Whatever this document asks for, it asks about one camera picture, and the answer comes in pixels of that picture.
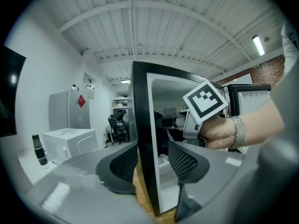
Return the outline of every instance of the red sign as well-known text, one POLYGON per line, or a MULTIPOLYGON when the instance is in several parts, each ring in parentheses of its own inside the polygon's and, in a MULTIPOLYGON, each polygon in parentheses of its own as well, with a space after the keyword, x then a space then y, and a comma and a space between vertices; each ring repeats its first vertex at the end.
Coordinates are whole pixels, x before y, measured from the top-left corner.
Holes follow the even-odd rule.
POLYGON ((78 101, 78 104, 79 106, 82 108, 82 106, 86 103, 86 101, 84 100, 83 96, 80 95, 79 97, 79 101, 78 101))

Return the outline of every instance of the black mesh pad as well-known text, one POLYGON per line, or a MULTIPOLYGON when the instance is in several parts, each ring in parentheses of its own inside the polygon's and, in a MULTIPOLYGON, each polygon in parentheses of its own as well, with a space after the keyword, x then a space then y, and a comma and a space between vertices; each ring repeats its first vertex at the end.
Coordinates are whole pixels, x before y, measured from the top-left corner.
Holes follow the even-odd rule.
POLYGON ((130 183, 133 182, 134 169, 137 165, 137 146, 130 148, 127 152, 112 160, 110 164, 111 172, 130 183))
POLYGON ((168 155, 169 162, 178 178, 190 172, 198 164, 195 158, 175 148, 173 145, 169 146, 168 155))

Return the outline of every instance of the white box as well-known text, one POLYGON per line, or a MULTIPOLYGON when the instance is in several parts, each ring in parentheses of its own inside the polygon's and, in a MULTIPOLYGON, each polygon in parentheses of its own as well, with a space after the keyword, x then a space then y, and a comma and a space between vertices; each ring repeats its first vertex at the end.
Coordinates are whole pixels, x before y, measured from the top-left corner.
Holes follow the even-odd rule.
POLYGON ((98 149, 94 129, 60 129, 43 133, 49 159, 61 164, 65 160, 98 149))

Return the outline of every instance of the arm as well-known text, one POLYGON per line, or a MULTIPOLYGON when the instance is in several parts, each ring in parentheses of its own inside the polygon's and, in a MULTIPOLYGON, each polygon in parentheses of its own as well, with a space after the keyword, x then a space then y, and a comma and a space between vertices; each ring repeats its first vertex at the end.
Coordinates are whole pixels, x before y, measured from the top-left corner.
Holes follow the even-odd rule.
POLYGON ((281 30, 282 43, 285 55, 285 74, 287 74, 290 71, 290 69, 296 63, 297 58, 299 57, 299 50, 290 40, 290 34, 293 34, 295 38, 298 37, 296 32, 293 31, 292 24, 289 21, 285 21, 284 26, 281 30))
MULTIPOLYGON (((268 137, 283 131, 285 127, 271 99, 257 111, 240 117, 245 124, 243 146, 263 143, 268 137)), ((235 140, 234 122, 232 119, 212 117, 204 122, 200 135, 207 139, 208 148, 230 148, 235 140)))

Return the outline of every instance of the ceiling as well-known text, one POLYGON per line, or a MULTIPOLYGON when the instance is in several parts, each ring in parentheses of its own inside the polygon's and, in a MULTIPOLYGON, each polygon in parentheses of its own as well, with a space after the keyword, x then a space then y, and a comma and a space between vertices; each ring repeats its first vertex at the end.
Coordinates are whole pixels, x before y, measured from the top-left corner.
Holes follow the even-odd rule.
POLYGON ((132 61, 208 79, 282 46, 283 15, 270 0, 38 0, 69 43, 91 49, 111 83, 130 77, 132 61))

